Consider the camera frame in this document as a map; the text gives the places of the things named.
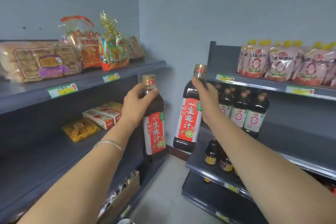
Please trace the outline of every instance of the person's left hand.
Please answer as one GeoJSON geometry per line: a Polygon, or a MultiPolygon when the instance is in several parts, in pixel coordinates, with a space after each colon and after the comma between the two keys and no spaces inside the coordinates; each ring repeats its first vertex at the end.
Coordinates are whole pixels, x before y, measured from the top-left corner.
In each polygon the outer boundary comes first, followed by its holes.
{"type": "Polygon", "coordinates": [[[124,106],[121,110],[122,120],[127,120],[134,128],[143,118],[151,101],[157,96],[158,89],[151,90],[144,98],[140,99],[140,93],[145,90],[145,84],[139,83],[130,90],[124,98],[124,106]]]}

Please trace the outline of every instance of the brown baseboard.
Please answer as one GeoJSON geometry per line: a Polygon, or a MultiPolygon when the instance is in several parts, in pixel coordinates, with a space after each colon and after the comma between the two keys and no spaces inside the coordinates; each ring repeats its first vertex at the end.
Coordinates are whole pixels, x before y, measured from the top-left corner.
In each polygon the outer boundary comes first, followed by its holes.
{"type": "Polygon", "coordinates": [[[187,154],[187,153],[185,153],[183,151],[180,151],[180,150],[178,150],[178,149],[176,149],[174,147],[171,147],[169,145],[167,145],[167,149],[168,149],[168,153],[169,154],[171,154],[171,155],[173,155],[173,156],[175,156],[175,157],[177,157],[179,159],[182,159],[184,161],[187,161],[188,158],[189,158],[189,156],[190,156],[189,154],[187,154]]]}

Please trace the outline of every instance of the gold bottle cap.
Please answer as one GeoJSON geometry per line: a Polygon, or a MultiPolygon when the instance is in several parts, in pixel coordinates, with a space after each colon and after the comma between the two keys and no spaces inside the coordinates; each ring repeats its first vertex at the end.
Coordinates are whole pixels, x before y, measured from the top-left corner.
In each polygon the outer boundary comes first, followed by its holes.
{"type": "Polygon", "coordinates": [[[205,73],[207,73],[207,70],[208,70],[208,66],[207,65],[196,64],[194,72],[195,73],[205,74],[205,73]]]}
{"type": "Polygon", "coordinates": [[[142,76],[142,82],[145,85],[156,85],[155,74],[145,74],[142,76]]]}

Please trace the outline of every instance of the hand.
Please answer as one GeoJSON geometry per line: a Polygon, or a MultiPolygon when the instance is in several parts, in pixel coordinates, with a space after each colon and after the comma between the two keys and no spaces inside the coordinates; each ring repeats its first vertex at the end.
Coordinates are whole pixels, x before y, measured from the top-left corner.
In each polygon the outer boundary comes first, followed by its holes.
{"type": "Polygon", "coordinates": [[[215,117],[217,114],[221,114],[218,103],[218,91],[210,83],[207,83],[208,90],[205,89],[203,84],[195,77],[193,77],[191,81],[199,94],[203,120],[209,125],[212,117],[215,117]]]}
{"type": "Polygon", "coordinates": [[[143,90],[145,90],[145,84],[139,83],[124,97],[124,106],[121,110],[120,120],[126,120],[134,128],[140,123],[147,107],[159,92],[158,89],[155,88],[144,98],[139,99],[139,95],[143,90]]]}

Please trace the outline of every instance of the bottle label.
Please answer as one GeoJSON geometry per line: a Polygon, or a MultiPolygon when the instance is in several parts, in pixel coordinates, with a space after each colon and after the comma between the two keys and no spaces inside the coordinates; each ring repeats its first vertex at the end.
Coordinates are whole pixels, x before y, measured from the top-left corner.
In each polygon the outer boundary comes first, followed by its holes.
{"type": "Polygon", "coordinates": [[[164,120],[164,112],[156,112],[143,118],[147,155],[153,155],[166,148],[164,120]]]}
{"type": "Polygon", "coordinates": [[[219,108],[224,113],[226,116],[229,117],[230,111],[231,111],[231,106],[230,105],[221,105],[219,104],[219,108]]]}
{"type": "Polygon", "coordinates": [[[224,171],[227,171],[227,172],[230,172],[233,169],[233,165],[227,164],[222,160],[219,161],[219,166],[220,168],[222,168],[224,171]]]}
{"type": "Polygon", "coordinates": [[[231,120],[240,128],[244,126],[244,121],[246,119],[247,110],[232,108],[231,120]]]}
{"type": "Polygon", "coordinates": [[[175,137],[196,142],[202,120],[201,103],[197,99],[183,98],[175,137]]]}
{"type": "Polygon", "coordinates": [[[205,156],[205,162],[207,162],[209,165],[215,165],[216,164],[216,158],[205,156]]]}
{"type": "Polygon", "coordinates": [[[246,115],[246,121],[245,121],[244,128],[254,131],[254,132],[259,132],[265,115],[266,114],[253,112],[249,110],[246,115]]]}

